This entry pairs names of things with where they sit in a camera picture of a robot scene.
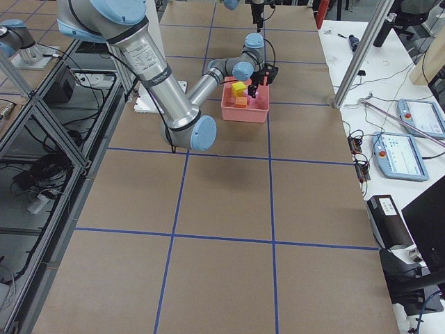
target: gray device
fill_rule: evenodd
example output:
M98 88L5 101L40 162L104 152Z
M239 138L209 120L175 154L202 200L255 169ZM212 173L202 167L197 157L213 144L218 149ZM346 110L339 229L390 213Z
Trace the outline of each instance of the gray device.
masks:
M375 132L373 151L385 177L409 181L430 178L416 141L410 134Z
M445 139L445 122L439 107L430 101L416 101L400 99L397 111L401 120L436 139ZM414 136L421 136L418 132L406 127Z

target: red object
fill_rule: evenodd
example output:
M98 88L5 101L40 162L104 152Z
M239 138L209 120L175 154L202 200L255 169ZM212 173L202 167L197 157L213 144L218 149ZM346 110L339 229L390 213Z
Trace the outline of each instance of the red object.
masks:
M321 25L323 24L323 20L326 17L328 7L329 7L329 0L321 0L320 5L318 6L317 16L315 18L315 23L317 24L317 29L321 28Z

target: pink bin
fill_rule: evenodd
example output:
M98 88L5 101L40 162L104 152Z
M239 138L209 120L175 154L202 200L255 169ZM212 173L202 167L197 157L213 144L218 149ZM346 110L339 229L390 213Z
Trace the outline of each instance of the pink bin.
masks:
M225 81L235 80L234 77L227 77ZM251 80L244 81L246 86ZM247 108L235 107L235 97L232 95L232 83L224 84L222 92L221 109L223 120L237 120L239 122L264 123L269 111L269 86L259 86L256 99L250 98Z

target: black monitor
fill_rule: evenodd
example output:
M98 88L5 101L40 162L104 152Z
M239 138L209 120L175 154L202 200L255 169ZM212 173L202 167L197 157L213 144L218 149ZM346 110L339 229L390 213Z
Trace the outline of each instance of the black monitor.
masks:
M402 215L427 268L406 264L388 250L380 251L380 259L393 303L415 315L438 288L445 292L445 177L403 208ZM442 310L436 295L426 312Z
M430 271L445 269L445 177L402 209L402 215ZM440 287L445 292L445 283Z

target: black chair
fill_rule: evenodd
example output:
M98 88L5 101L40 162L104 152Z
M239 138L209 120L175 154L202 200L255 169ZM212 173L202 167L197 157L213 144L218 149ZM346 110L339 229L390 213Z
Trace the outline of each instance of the black chair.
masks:
M390 13L396 13L394 30L397 35L407 35L411 40L413 33L407 31L410 26L424 23L432 10L441 0L395 0Z

